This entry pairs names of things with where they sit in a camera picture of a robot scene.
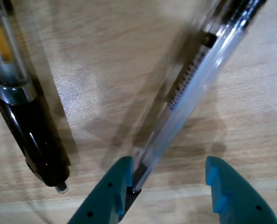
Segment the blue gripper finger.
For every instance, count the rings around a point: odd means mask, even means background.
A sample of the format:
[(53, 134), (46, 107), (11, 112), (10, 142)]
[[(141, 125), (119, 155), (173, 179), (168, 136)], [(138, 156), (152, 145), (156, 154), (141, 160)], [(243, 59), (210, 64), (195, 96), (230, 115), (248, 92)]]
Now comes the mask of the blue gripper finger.
[(70, 224), (117, 224), (133, 202), (134, 159), (120, 158), (94, 187), (89, 196), (71, 217)]
[(206, 158), (206, 184), (221, 224), (277, 224), (260, 194), (232, 166), (215, 156)]

